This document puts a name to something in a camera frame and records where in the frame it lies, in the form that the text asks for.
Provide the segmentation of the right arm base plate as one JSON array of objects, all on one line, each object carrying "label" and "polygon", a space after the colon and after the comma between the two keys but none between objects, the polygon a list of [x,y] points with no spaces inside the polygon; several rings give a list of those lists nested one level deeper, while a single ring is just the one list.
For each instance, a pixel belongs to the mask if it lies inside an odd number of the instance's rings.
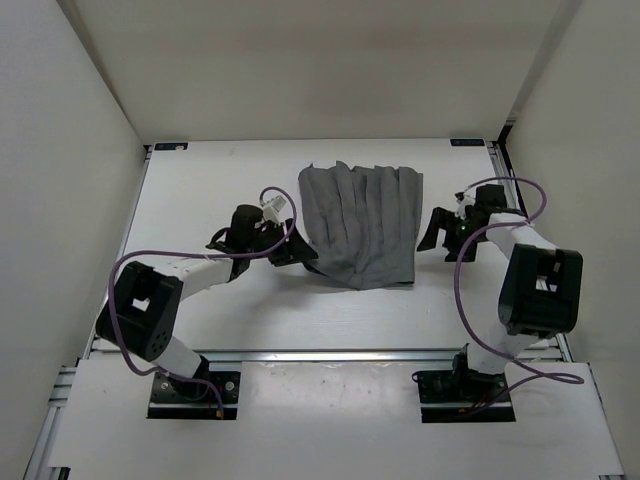
[{"label": "right arm base plate", "polygon": [[504,374],[484,374],[468,365],[466,348],[448,370],[412,374],[418,387],[423,424],[509,423],[516,416]]}]

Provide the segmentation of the grey pleated skirt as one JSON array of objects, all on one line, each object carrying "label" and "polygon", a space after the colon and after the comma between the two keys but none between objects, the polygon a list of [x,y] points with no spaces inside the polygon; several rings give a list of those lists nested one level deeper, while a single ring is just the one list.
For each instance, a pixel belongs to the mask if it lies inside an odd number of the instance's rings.
[{"label": "grey pleated skirt", "polygon": [[414,283],[421,173],[338,161],[304,168],[298,183],[304,227],[317,253],[305,264],[308,271],[355,290]]}]

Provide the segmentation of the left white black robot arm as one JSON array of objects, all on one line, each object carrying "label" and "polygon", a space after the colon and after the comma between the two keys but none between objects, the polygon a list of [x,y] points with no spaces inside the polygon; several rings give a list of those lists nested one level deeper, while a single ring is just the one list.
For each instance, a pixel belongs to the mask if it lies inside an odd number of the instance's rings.
[{"label": "left white black robot arm", "polygon": [[97,335],[118,346],[127,361],[136,356],[151,364],[154,373],[175,378],[175,388],[186,399],[205,396],[210,386],[207,361],[174,335],[179,306],[238,279],[254,260],[265,258],[283,267],[317,259],[297,230],[297,218],[280,218],[285,205],[278,195],[259,205],[238,206],[230,225],[211,237],[203,253],[164,252],[171,259],[166,265],[137,261],[137,252],[126,256],[111,276]]}]

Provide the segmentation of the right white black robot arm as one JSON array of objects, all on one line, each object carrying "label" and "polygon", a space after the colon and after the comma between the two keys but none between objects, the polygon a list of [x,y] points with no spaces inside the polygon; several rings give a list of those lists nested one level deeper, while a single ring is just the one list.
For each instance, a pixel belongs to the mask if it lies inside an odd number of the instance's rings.
[{"label": "right white black robot arm", "polygon": [[577,323],[583,257],[544,239],[525,214],[508,206],[499,183],[473,184],[474,196],[456,195],[454,211],[436,207],[418,248],[435,248],[439,238],[454,265],[454,287],[461,285],[464,263],[476,258],[482,242],[495,245],[508,261],[498,298],[497,318],[482,333],[472,333],[455,357],[449,387],[470,400],[486,381],[503,374],[508,363],[532,344],[572,331]]}]

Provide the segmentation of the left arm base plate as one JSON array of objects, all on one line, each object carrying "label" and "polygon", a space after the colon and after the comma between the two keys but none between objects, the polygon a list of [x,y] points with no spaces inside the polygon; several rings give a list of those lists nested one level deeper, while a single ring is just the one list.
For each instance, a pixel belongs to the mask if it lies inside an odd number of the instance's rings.
[{"label": "left arm base plate", "polygon": [[157,420],[224,420],[237,418],[241,386],[239,370],[209,371],[209,381],[216,387],[223,407],[205,385],[190,385],[190,391],[177,390],[166,376],[156,373],[150,391],[147,418]]}]

